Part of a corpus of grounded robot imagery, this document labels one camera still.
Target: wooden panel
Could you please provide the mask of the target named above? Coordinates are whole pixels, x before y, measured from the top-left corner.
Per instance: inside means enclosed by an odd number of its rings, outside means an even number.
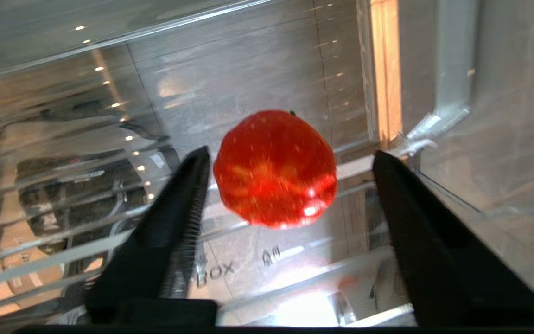
[[[378,130],[383,145],[402,131],[398,13],[398,0],[371,1]]]

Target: refrigerator crisper drawer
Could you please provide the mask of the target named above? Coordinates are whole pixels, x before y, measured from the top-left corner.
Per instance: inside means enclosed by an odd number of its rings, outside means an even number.
[[[261,109],[329,142],[337,199],[311,226],[266,230],[225,209],[211,176],[190,298],[217,300],[221,325],[396,307],[413,323],[369,171],[362,2],[61,2],[0,2],[0,330],[87,321],[84,292],[180,158],[206,145],[215,159]]]

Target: transparent plastic bin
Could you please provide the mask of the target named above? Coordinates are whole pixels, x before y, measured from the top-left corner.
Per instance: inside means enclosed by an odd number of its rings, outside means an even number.
[[[311,226],[271,231],[227,210],[211,177],[189,296],[219,302],[221,325],[311,325],[272,319],[284,295],[335,309],[328,326],[408,303],[369,172],[375,93],[356,2],[59,6],[14,34],[0,26],[0,330],[84,321],[85,290],[180,158],[201,145],[215,158],[261,109],[294,110],[330,143],[337,200]],[[52,8],[2,3],[0,20]]]
[[[390,2],[1,0],[0,333],[87,322],[84,292],[180,158],[206,145],[215,159],[261,109],[320,132],[339,190],[318,222],[272,231],[210,177],[189,297],[216,300],[219,325],[416,325],[378,148],[534,289],[534,1],[397,0],[387,138],[371,9]]]

